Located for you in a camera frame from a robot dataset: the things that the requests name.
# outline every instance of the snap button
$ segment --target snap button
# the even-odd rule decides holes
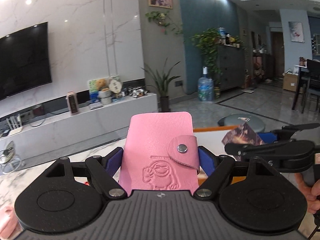
[[[187,148],[186,145],[184,145],[184,144],[179,144],[179,145],[178,145],[178,152],[180,152],[180,153],[186,153],[187,150],[188,150],[188,148]]]

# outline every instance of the black round motor cover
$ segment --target black round motor cover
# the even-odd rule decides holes
[[[247,177],[232,184],[220,194],[219,205],[230,221],[261,233],[297,229],[307,211],[304,196],[279,176]]]
[[[94,220],[102,209],[102,199],[94,188],[85,184],[45,178],[27,187],[14,207],[24,229],[58,234]]]

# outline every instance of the gray cabinet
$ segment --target gray cabinet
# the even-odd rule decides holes
[[[245,55],[243,49],[218,46],[217,66],[221,69],[220,90],[240,87],[245,79]]]

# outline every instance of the person's thumb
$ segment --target person's thumb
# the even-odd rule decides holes
[[[311,189],[311,194],[313,196],[319,196],[320,195],[320,180],[318,180]]]

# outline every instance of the black tv screen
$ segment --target black tv screen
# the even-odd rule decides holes
[[[47,22],[0,39],[0,100],[51,82]]]

